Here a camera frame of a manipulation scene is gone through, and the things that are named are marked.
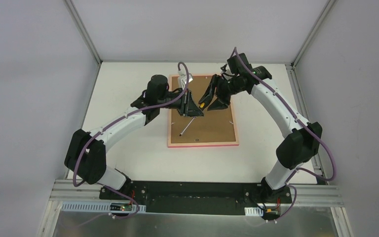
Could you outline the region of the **pink wooden photo frame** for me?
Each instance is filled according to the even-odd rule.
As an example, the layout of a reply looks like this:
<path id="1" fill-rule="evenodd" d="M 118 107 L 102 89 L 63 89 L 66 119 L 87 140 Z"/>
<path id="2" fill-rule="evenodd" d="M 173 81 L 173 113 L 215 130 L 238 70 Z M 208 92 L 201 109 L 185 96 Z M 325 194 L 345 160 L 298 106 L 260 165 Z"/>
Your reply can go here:
<path id="1" fill-rule="evenodd" d="M 239 137 L 233 105 L 225 110 L 207 111 L 196 118 L 180 137 L 180 132 L 192 118 L 179 116 L 176 110 L 168 112 L 169 148 L 238 146 Z"/>

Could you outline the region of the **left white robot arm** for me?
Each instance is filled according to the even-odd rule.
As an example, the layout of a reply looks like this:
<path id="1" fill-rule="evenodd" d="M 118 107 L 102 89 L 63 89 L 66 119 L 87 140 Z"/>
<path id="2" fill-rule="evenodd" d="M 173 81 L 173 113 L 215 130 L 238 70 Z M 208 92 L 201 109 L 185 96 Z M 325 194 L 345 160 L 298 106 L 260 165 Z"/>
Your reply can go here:
<path id="1" fill-rule="evenodd" d="M 91 131 L 79 129 L 74 132 L 64 165 L 83 182 L 109 186 L 118 199 L 128 198 L 131 193 L 131 187 L 126 183 L 128 177 L 108 167 L 106 153 L 126 135 L 154 120 L 162 108 L 175 109 L 183 117 L 202 117 L 203 111 L 195 104 L 188 89 L 192 80 L 192 75 L 179 76 L 181 86 L 171 91 L 167 77 L 152 76 L 147 88 L 122 117 Z"/>

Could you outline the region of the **black yellow screwdriver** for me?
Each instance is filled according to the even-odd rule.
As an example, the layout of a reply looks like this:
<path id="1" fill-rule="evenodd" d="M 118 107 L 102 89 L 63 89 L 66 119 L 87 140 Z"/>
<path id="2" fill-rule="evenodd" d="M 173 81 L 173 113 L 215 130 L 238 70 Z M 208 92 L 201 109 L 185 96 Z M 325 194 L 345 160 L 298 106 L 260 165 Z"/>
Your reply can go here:
<path id="1" fill-rule="evenodd" d="M 204 110 L 204 107 L 205 107 L 205 102 L 201 103 L 200 104 L 200 109 L 203 111 Z M 181 137 L 185 131 L 188 129 L 188 127 L 192 124 L 192 122 L 196 119 L 196 117 L 193 117 L 190 122 L 186 125 L 186 127 L 180 132 L 179 136 Z"/>

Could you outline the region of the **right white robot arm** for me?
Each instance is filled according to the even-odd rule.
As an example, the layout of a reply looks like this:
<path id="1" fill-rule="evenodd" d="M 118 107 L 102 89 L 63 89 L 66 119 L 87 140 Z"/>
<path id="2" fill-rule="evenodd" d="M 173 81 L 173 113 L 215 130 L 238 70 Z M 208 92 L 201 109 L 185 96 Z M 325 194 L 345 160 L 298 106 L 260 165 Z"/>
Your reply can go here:
<path id="1" fill-rule="evenodd" d="M 264 67 L 252 67 L 245 53 L 233 53 L 227 60 L 229 72 L 213 75 L 199 100 L 208 111 L 224 110 L 230 99 L 240 92 L 247 92 L 269 113 L 280 129 L 284 140 L 276 149 L 277 162 L 261 181 L 261 198 L 273 202 L 280 196 L 280 189 L 296 168 L 300 168 L 315 156 L 322 127 L 310 123 L 280 94 L 271 73 Z"/>

